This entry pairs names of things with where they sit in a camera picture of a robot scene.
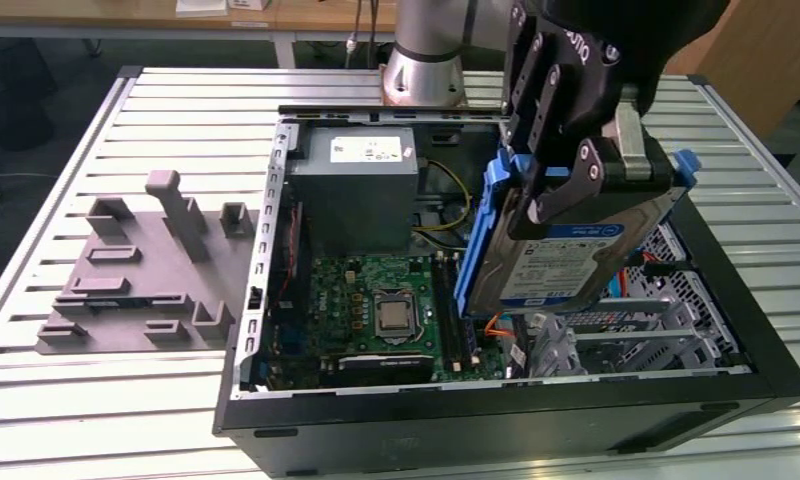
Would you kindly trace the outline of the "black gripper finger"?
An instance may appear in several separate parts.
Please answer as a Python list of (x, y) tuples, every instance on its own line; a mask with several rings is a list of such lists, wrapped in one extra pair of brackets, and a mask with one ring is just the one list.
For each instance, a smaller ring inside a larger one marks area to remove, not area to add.
[(512, 150), (519, 156), (521, 193), (509, 221), (515, 239), (539, 238), (552, 224), (588, 223), (589, 214), (580, 205), (601, 189), (597, 155), (580, 154), (593, 147), (599, 131), (580, 139), (559, 133), (555, 126), (556, 101), (564, 97), (561, 69), (549, 64), (549, 41), (540, 32), (537, 76), (531, 87), (531, 130), (527, 150)]
[(512, 150), (527, 150), (531, 130), (531, 87), (537, 76), (540, 32), (531, 1), (515, 1), (509, 10), (509, 29), (501, 90), (501, 113), (507, 123), (503, 143)]

